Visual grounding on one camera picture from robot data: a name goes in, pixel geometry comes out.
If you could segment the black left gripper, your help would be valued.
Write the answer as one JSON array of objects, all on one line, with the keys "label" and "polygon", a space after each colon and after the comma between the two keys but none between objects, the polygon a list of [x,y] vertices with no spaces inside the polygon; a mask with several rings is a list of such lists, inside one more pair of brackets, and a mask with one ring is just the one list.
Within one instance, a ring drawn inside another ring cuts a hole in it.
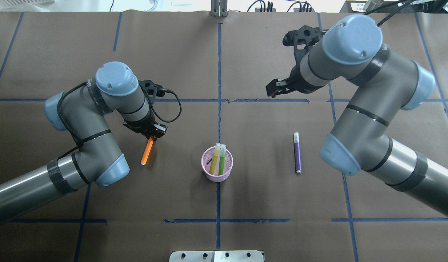
[{"label": "black left gripper", "polygon": [[157,124],[153,113],[147,114],[138,121],[124,121],[123,126],[140,133],[144,136],[151,136],[153,139],[159,139],[166,134],[168,127],[164,124]]}]

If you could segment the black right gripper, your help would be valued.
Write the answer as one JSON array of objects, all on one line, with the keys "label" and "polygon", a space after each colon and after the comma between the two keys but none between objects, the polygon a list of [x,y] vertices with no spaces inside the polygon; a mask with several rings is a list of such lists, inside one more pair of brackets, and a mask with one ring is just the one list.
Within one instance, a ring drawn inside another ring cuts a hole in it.
[{"label": "black right gripper", "polygon": [[299,67],[293,67],[289,78],[283,79],[273,79],[266,86],[266,94],[268,97],[275,98],[281,94],[289,94],[293,91],[298,91],[300,93],[313,93],[320,89],[320,86],[315,86],[308,83],[301,76]]}]

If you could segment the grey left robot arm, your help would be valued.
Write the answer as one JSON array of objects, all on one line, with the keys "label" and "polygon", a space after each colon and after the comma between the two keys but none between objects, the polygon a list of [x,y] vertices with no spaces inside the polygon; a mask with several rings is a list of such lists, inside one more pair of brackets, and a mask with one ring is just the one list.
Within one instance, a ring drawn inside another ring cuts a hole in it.
[{"label": "grey left robot arm", "polygon": [[117,111],[124,127],[159,139],[167,126],[156,121],[153,105],[167,93],[171,90],[160,84],[138,80],[125,63],[111,61],[93,78],[47,99],[46,118],[56,130],[70,134],[74,147],[0,184],[0,226],[91,183],[103,188],[126,177],[129,164],[105,117]]}]

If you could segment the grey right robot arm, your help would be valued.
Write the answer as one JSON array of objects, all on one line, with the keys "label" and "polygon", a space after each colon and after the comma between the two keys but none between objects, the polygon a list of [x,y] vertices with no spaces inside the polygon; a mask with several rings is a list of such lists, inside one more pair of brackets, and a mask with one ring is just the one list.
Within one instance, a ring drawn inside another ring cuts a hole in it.
[{"label": "grey right robot arm", "polygon": [[399,110],[431,95],[430,71],[391,50],[375,20],[362,14],[327,30],[288,31],[283,45],[293,47],[296,64],[288,78],[266,85],[267,96],[311,94],[340,77],[357,86],[319,156],[345,175],[368,172],[448,217],[448,169],[385,134]]}]

